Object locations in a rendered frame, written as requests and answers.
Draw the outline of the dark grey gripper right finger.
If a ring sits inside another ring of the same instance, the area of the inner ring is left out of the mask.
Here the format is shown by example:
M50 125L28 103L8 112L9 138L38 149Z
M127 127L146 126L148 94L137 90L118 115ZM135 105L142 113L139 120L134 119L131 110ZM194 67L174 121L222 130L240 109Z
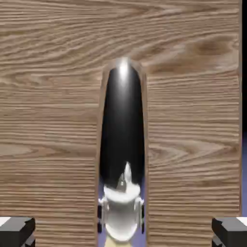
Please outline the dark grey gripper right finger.
M212 218L211 247L247 247L247 217Z

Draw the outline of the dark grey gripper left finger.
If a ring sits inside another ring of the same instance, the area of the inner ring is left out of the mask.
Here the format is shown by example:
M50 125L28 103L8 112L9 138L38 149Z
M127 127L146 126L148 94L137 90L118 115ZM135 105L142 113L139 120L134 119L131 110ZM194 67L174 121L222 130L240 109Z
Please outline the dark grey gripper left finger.
M36 247L34 217L0 216L0 247Z

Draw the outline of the light wood cabinet door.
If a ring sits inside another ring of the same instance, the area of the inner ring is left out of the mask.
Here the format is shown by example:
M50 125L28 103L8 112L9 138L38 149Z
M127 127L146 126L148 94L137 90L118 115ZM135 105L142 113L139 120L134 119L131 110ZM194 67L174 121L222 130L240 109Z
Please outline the light wood cabinet door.
M0 0L0 216L96 247L104 66L147 75L147 247L211 247L240 216L241 0Z

